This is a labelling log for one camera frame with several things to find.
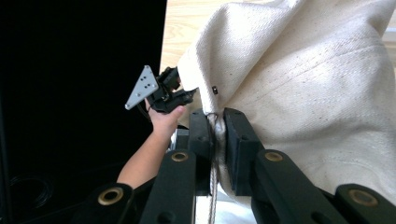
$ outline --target black background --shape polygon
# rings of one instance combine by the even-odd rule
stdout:
[[[163,0],[1,4],[4,223],[66,222],[93,189],[117,179],[151,131],[124,104],[145,64],[160,72],[165,7]]]

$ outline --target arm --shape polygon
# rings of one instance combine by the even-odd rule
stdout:
[[[117,180],[118,183],[127,184],[135,189],[157,175],[170,138],[177,128],[177,119],[185,110],[184,106],[178,106],[170,114],[157,113],[152,109],[148,112],[153,131],[124,165]]]

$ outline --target metal grommet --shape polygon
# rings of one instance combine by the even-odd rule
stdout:
[[[98,202],[101,205],[111,205],[117,203],[123,196],[122,188],[110,188],[104,190],[98,197]]]
[[[367,206],[374,207],[378,205],[378,200],[375,196],[368,193],[367,191],[361,189],[350,189],[349,197],[353,200],[353,202]]]
[[[173,161],[186,161],[189,158],[189,155],[185,152],[175,152],[172,155],[172,160]]]
[[[282,155],[277,152],[267,152],[265,153],[265,158],[268,161],[283,161]]]

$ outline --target hand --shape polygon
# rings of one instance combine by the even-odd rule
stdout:
[[[177,128],[177,120],[183,115],[186,108],[182,105],[176,107],[169,114],[158,113],[153,109],[149,109],[149,103],[146,100],[146,109],[151,118],[153,125],[153,134],[170,138]]]

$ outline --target black mechanical arm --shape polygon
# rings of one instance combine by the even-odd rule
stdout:
[[[356,184],[332,195],[315,187],[287,154],[265,149],[248,119],[224,111],[226,161],[236,196],[251,196],[257,223],[394,223],[396,207]],[[190,129],[179,132],[155,179],[131,189],[109,184],[95,190],[75,213],[77,223],[194,223],[195,196],[209,195],[215,138],[204,113],[191,113]]]

